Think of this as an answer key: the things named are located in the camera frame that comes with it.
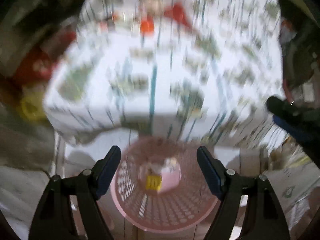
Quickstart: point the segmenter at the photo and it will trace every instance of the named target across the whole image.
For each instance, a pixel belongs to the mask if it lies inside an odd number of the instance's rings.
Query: pink object
[[[196,160],[196,145],[144,137],[129,146],[110,185],[120,213],[136,227],[153,233],[177,233],[201,222],[218,202]],[[176,159],[162,169],[161,190],[146,190],[146,163]]]

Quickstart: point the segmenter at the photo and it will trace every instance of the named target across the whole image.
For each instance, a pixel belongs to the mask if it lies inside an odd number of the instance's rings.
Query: tablecloth
[[[182,2],[201,35],[164,17],[153,36],[108,32],[99,20],[135,12],[139,0],[86,0],[44,99],[52,125],[65,135],[122,126],[207,144],[238,133],[232,145],[260,144],[273,127],[265,101],[283,96],[277,0],[162,1]]]

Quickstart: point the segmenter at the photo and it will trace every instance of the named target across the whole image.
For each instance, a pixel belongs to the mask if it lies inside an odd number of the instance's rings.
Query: silver bolt
[[[232,169],[227,169],[227,174],[230,175],[230,176],[233,176],[236,174],[236,172]]]
[[[86,169],[86,170],[82,171],[82,174],[84,176],[89,176],[91,174],[91,170],[90,169]]]
[[[54,175],[52,176],[51,178],[53,181],[58,181],[60,179],[60,176],[59,175]]]
[[[263,175],[263,174],[260,174],[259,175],[259,179],[261,179],[262,181],[265,181],[265,180],[267,180],[267,176]]]

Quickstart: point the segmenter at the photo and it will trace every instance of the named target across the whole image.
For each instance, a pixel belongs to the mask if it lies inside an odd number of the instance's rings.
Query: perforated basket wall
[[[217,198],[205,182],[196,161],[196,146],[144,138],[123,154],[111,183],[116,207],[133,225],[155,233],[175,233],[198,224],[214,208]],[[175,157],[181,169],[178,186],[166,193],[146,190],[139,167],[150,158]]]

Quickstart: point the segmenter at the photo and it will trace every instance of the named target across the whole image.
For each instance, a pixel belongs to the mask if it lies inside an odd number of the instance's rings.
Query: pink plastic basket
[[[154,233],[176,233],[201,222],[217,198],[207,186],[196,160],[197,146],[147,137],[123,154],[111,182],[112,199],[133,225]],[[176,160],[174,170],[162,172],[161,190],[146,189],[146,163]]]

